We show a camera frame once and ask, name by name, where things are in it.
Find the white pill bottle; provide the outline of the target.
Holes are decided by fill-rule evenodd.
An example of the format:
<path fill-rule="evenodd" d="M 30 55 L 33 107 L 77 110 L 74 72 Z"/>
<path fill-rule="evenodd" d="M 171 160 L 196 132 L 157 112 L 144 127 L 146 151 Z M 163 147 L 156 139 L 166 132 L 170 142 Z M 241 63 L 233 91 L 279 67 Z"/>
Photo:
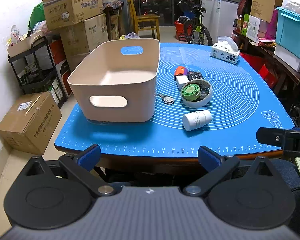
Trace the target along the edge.
<path fill-rule="evenodd" d="M 192 131 L 208 125 L 212 120 L 209 110 L 195 111 L 184 114 L 182 118 L 183 127 L 186 131 Z"/>

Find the green tape roll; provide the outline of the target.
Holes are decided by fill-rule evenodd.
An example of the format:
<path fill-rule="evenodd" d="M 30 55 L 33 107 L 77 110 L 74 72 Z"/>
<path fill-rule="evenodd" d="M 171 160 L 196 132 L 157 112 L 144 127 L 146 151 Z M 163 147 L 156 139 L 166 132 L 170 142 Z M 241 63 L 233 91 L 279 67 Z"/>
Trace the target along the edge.
<path fill-rule="evenodd" d="M 181 90 L 181 95 L 187 101 L 195 101 L 200 98 L 201 88 L 195 83 L 185 85 Z"/>

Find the beige plastic storage bin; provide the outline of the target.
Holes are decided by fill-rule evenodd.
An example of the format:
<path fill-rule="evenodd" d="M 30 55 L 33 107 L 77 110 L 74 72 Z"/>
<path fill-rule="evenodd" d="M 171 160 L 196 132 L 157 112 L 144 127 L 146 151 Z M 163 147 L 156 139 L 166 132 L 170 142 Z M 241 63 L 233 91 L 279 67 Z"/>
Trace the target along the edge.
<path fill-rule="evenodd" d="M 160 42 L 153 38 L 104 42 L 68 83 L 87 119 L 146 122 L 154 115 L 159 60 Z"/>

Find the white charger cube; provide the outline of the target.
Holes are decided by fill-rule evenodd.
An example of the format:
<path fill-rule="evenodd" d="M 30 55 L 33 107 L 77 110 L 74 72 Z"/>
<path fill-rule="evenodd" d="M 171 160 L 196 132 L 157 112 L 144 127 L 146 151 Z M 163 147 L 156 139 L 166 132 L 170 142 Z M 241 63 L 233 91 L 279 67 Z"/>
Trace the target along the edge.
<path fill-rule="evenodd" d="M 175 83 L 177 84 L 177 87 L 179 90 L 183 88 L 185 84 L 189 82 L 189 79 L 186 75 L 178 75 L 175 77 Z"/>

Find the black remote control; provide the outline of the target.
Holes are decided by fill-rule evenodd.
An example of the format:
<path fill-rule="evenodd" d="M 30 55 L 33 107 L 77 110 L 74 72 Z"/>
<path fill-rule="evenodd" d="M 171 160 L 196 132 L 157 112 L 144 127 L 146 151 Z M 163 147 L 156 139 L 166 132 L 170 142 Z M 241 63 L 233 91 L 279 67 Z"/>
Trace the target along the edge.
<path fill-rule="evenodd" d="M 196 79 L 202 79 L 203 80 L 203 76 L 202 76 L 201 72 L 189 71 L 187 73 L 187 78 L 188 78 L 189 81 L 196 80 Z"/>

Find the orange purple toy knife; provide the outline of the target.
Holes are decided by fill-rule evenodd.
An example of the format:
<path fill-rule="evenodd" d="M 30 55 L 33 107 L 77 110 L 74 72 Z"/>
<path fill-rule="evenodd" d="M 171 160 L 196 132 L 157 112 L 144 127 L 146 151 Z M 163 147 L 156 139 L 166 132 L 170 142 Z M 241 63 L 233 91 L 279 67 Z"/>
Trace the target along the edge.
<path fill-rule="evenodd" d="M 174 72 L 174 78 L 176 78 L 179 75 L 187 75 L 188 74 L 188 69 L 183 66 L 178 66 Z"/>

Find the brown cardboard box on floor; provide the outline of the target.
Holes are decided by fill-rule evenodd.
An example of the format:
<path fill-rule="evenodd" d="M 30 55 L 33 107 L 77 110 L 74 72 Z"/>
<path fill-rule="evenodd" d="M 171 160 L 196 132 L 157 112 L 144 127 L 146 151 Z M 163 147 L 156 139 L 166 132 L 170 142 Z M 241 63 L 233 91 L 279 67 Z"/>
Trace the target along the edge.
<path fill-rule="evenodd" d="M 43 155 L 61 117 L 51 92 L 26 94 L 0 122 L 0 136 L 15 150 Z"/>

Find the blue silicone table mat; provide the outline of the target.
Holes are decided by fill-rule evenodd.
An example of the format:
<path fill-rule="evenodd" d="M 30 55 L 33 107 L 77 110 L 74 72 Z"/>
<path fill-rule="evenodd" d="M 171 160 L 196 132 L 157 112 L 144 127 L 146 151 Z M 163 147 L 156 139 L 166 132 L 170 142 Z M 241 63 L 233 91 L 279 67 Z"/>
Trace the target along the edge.
<path fill-rule="evenodd" d="M 243 58 L 237 64 L 215 59 L 208 46 L 162 43 L 160 48 L 157 92 L 174 98 L 174 104 L 166 105 L 157 97 L 153 117 L 141 123 L 89 121 L 75 106 L 55 147 L 82 151 L 98 144 L 103 154 L 194 158 L 204 145 L 218 153 L 254 154 L 274 149 L 257 142 L 260 127 L 294 127 L 276 95 Z M 190 132 L 184 129 L 182 117 L 191 109 L 182 102 L 173 78 L 179 66 L 201 72 L 213 89 L 205 106 L 212 115 L 211 122 Z"/>

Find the grey round bowl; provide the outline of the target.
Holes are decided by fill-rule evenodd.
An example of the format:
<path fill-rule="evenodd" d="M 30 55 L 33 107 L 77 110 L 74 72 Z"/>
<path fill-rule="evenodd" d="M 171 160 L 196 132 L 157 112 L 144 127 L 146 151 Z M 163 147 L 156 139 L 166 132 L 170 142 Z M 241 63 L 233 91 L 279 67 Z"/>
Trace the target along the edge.
<path fill-rule="evenodd" d="M 180 92 L 181 99 L 182 99 L 184 105 L 186 105 L 189 108 L 204 107 L 205 105 L 207 105 L 210 102 L 210 100 L 212 98 L 213 88 L 209 82 L 207 82 L 206 80 L 202 80 L 202 79 L 191 80 L 185 85 L 189 85 L 192 83 L 198 84 L 200 86 L 200 88 L 201 88 L 200 98 L 195 101 L 187 101 L 182 97 L 181 92 Z"/>

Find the silver key bunch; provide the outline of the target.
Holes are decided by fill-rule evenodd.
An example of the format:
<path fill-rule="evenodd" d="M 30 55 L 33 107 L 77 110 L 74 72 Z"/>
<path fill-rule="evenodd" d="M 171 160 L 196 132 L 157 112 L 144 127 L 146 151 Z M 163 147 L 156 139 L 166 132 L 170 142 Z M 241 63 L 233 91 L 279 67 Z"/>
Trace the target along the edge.
<path fill-rule="evenodd" d="M 157 96 L 159 96 L 161 98 L 162 102 L 166 105 L 172 105 L 175 102 L 174 98 L 172 98 L 168 95 L 157 93 Z"/>

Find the black metal shelf rack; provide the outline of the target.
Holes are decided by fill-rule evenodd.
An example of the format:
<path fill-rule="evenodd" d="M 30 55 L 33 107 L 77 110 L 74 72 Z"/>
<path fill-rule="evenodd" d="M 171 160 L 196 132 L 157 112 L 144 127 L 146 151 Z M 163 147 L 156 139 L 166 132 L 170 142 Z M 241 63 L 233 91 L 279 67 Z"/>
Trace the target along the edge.
<path fill-rule="evenodd" d="M 39 62 L 37 52 L 40 49 L 45 49 L 47 52 L 47 68 Z M 29 49 L 13 57 L 9 56 L 8 62 L 23 94 L 50 92 L 59 108 L 67 102 L 47 37 L 40 37 L 31 43 Z"/>

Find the large stacked cardboard box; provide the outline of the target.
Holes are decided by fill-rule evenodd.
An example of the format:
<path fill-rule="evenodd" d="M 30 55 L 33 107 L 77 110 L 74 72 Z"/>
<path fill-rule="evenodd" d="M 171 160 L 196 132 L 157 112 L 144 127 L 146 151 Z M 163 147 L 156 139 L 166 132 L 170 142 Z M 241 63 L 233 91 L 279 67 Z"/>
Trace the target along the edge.
<path fill-rule="evenodd" d="M 95 48 L 108 41 L 106 15 L 100 14 L 59 30 L 70 70 L 75 68 Z"/>

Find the green black bicycle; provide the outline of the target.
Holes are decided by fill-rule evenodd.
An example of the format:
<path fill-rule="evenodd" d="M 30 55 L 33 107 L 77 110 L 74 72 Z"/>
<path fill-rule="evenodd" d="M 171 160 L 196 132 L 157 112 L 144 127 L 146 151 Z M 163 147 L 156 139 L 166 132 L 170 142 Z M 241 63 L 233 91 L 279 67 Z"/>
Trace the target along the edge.
<path fill-rule="evenodd" d="M 189 44 L 213 45 L 213 40 L 207 27 L 203 24 L 203 14 L 206 9 L 202 7 L 201 0 L 177 0 L 181 9 L 194 13 L 194 18 L 183 22 L 184 35 Z"/>

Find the red plastic bucket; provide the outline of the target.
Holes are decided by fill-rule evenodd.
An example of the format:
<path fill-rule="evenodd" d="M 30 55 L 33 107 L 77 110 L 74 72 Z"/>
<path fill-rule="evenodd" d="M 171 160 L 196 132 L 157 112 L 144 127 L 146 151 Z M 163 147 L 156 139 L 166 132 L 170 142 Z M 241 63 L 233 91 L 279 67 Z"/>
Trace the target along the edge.
<path fill-rule="evenodd" d="M 193 29 L 192 21 L 179 22 L 176 20 L 175 24 L 175 37 L 179 41 L 190 43 L 190 35 Z"/>

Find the open top cardboard box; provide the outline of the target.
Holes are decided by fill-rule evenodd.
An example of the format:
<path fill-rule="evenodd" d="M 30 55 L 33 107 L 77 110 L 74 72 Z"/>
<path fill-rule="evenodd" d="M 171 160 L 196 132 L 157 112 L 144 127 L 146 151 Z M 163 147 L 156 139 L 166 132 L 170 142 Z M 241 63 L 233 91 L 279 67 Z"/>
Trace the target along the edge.
<path fill-rule="evenodd" d="M 103 13 L 102 0 L 42 0 L 49 30 L 78 24 Z"/>

